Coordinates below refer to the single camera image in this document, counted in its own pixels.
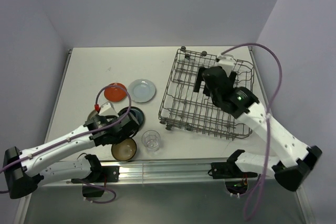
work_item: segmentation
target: white wall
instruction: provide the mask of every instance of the white wall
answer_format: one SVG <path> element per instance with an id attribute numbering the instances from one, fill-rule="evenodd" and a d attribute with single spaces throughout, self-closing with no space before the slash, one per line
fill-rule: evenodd
<path id="1" fill-rule="evenodd" d="M 0 161 L 6 149 L 44 140 L 66 50 L 37 0 L 0 0 Z M 0 175 L 0 190 L 6 190 Z M 18 200 L 0 195 L 0 223 L 12 223 Z"/>
<path id="2" fill-rule="evenodd" d="M 279 56 L 284 82 L 272 108 L 293 134 L 323 155 L 305 188 L 318 223 L 336 220 L 336 0 L 278 0 L 260 37 Z M 271 56 L 256 60 L 270 95 L 277 82 Z"/>
<path id="3" fill-rule="evenodd" d="M 276 0 L 39 0 L 68 46 L 256 41 Z"/>

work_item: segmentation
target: gray floor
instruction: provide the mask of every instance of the gray floor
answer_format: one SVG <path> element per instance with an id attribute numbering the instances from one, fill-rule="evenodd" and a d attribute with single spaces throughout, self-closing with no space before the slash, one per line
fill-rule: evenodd
<path id="1" fill-rule="evenodd" d="M 83 201 L 81 187 L 46 187 L 31 198 L 25 223 L 245 223 L 245 198 L 230 198 L 223 182 L 115 185 L 115 202 Z M 260 209 L 250 223 L 305 223 L 295 193 L 267 181 Z"/>

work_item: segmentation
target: plate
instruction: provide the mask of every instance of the plate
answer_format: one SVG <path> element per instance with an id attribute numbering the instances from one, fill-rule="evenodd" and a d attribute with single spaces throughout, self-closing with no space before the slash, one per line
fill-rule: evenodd
<path id="1" fill-rule="evenodd" d="M 95 115 L 98 115 L 98 112 L 96 110 L 92 110 L 90 114 L 88 115 L 87 120 L 92 119 Z"/>
<path id="2" fill-rule="evenodd" d="M 133 102 L 144 103 L 154 97 L 156 88 L 153 82 L 146 79 L 139 79 L 129 85 L 128 92 Z"/>
<path id="3" fill-rule="evenodd" d="M 122 110 L 119 111 L 118 115 L 122 115 L 127 111 L 128 107 L 123 108 Z M 138 123 L 139 123 L 139 129 L 143 126 L 144 122 L 145 122 L 145 115 L 142 112 L 142 110 L 140 110 L 137 107 L 131 107 L 130 113 L 132 113 L 134 115 L 134 117 L 137 119 Z"/>
<path id="4" fill-rule="evenodd" d="M 111 83 L 110 85 L 119 86 L 126 90 L 126 87 L 123 84 L 118 83 L 118 82 Z M 110 87 L 104 90 L 104 96 L 107 100 L 111 102 L 120 102 L 126 97 L 126 93 L 122 89 Z"/>

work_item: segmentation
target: red plate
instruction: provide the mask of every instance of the red plate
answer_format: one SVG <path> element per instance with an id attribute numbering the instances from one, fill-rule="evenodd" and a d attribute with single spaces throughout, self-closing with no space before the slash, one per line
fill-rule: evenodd
<path id="1" fill-rule="evenodd" d="M 121 83 L 111 83 L 110 85 L 120 86 L 121 88 L 127 90 L 126 87 Z M 126 93 L 121 89 L 110 87 L 104 90 L 104 96 L 111 102 L 120 102 L 126 97 Z"/>

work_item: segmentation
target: clear glass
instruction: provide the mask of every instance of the clear glass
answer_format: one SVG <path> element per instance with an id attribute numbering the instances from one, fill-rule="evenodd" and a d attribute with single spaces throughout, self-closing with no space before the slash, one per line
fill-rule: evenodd
<path id="1" fill-rule="evenodd" d="M 160 148 L 161 136 L 156 131 L 146 131 L 141 137 L 142 144 L 148 152 L 156 152 Z"/>

